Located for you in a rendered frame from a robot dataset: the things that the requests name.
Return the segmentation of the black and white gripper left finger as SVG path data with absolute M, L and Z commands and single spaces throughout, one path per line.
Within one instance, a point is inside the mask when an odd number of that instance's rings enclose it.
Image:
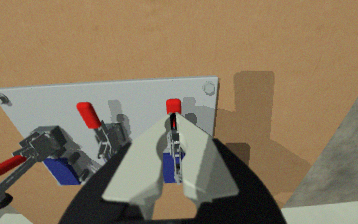
M 138 205 L 144 220 L 152 220 L 154 202 L 163 191 L 163 151 L 173 122 L 174 113 L 170 112 L 127 142 L 83 185 L 58 224 L 124 221 L 130 205 Z

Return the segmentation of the grey metal fixture plate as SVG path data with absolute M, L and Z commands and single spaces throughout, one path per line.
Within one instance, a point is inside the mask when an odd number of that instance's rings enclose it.
M 215 85 L 210 94 L 202 89 L 207 81 Z M 78 112 L 79 102 L 92 103 L 100 122 L 121 123 L 125 144 L 167 115 L 168 99 L 180 99 L 182 115 L 213 137 L 217 88 L 216 75 L 1 87 L 8 103 L 0 106 L 23 138 L 39 126 L 59 126 L 66 152 L 79 152 L 77 163 L 90 172 L 84 185 L 105 161 L 96 158 L 95 133 Z

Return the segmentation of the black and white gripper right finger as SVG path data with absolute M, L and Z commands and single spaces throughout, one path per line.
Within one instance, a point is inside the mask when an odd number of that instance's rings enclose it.
M 287 224 L 267 187 L 241 159 L 180 113 L 174 120 L 185 152 L 183 193 L 197 211 L 211 202 L 215 217 L 239 224 Z

